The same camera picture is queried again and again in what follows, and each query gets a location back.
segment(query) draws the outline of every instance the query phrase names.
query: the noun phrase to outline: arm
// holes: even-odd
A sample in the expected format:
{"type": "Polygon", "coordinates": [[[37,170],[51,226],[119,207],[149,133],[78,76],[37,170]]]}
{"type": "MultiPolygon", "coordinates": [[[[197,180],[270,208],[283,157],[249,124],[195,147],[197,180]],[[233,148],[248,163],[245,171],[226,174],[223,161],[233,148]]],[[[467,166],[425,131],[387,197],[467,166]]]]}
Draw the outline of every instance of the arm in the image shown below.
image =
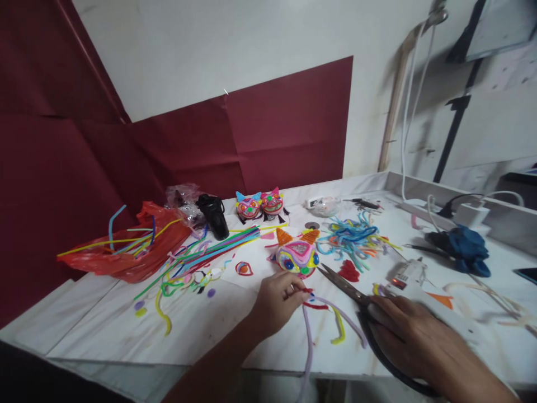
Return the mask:
{"type": "Polygon", "coordinates": [[[451,328],[404,297],[371,297],[401,330],[402,339],[375,325],[387,357],[412,377],[427,381],[453,403],[517,403],[517,397],[451,328]]]}
{"type": "Polygon", "coordinates": [[[264,279],[248,316],[183,375],[163,403],[224,400],[252,350],[277,333],[309,298],[304,288],[302,280],[285,271],[264,279]]]}

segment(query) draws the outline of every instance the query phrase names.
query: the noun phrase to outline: googly eye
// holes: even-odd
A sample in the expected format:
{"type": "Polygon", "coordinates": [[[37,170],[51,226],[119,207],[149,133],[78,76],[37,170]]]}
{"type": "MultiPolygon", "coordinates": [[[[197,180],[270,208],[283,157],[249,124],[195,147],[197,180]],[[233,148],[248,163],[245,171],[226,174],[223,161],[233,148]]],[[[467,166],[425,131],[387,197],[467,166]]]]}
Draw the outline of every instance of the googly eye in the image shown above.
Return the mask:
{"type": "Polygon", "coordinates": [[[292,261],[290,261],[289,259],[284,261],[284,266],[288,270],[292,270],[293,267],[295,267],[294,263],[292,261]]]}

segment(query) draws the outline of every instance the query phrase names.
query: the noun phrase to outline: black water bottle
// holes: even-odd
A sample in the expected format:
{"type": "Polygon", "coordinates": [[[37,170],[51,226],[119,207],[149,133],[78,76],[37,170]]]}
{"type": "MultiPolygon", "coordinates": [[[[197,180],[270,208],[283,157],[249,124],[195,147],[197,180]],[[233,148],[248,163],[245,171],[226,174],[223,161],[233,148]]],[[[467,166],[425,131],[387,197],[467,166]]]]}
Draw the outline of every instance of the black water bottle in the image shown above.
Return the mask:
{"type": "Polygon", "coordinates": [[[222,199],[203,193],[198,198],[196,205],[209,223],[214,237],[218,241],[226,239],[229,236],[229,229],[224,218],[225,209],[222,199]]]}

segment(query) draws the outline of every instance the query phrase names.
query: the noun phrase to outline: phone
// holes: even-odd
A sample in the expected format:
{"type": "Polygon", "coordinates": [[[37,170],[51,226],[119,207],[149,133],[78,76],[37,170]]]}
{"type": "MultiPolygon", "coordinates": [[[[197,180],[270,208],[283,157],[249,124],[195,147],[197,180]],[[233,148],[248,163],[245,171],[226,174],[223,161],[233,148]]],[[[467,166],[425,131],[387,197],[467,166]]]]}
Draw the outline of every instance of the phone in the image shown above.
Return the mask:
{"type": "Polygon", "coordinates": [[[515,269],[513,270],[519,276],[524,277],[526,280],[531,281],[537,285],[537,268],[532,269],[515,269]]]}

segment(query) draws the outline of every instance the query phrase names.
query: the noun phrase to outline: person's left hand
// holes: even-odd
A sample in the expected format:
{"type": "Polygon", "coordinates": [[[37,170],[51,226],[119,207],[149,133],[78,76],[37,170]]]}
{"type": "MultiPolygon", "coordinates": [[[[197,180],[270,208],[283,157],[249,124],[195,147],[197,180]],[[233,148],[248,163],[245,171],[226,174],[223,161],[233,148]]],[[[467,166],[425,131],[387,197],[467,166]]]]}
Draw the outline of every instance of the person's left hand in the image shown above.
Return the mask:
{"type": "Polygon", "coordinates": [[[252,311],[244,319],[261,339],[277,333],[293,312],[310,298],[305,285],[295,274],[281,271],[263,279],[252,311]]]}

